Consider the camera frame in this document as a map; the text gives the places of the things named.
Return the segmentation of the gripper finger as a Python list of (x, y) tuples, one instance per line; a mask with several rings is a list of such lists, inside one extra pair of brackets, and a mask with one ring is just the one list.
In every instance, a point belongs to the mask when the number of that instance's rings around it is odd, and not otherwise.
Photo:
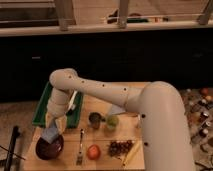
[(49, 128), (53, 121), (54, 121), (54, 117), (51, 114), (47, 113), (45, 115), (45, 126)]
[(67, 117), (66, 116), (62, 116), (56, 119), (56, 126), (58, 128), (58, 131), (60, 134), (62, 134), (67, 126)]

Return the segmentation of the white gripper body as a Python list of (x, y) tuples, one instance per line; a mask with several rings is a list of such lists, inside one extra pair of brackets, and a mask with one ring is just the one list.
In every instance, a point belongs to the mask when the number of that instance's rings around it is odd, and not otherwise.
[(59, 118), (67, 113), (68, 107), (68, 104), (56, 104), (49, 100), (47, 103), (47, 114), (53, 118)]

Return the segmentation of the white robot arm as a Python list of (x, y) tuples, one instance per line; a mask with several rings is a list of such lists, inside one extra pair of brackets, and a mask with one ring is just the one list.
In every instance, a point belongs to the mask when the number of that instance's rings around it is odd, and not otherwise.
[(155, 81), (143, 88), (83, 79), (71, 68), (49, 76), (47, 112), (55, 118), (68, 111), (74, 90), (104, 100), (142, 117), (146, 171), (196, 171), (185, 107), (171, 84)]

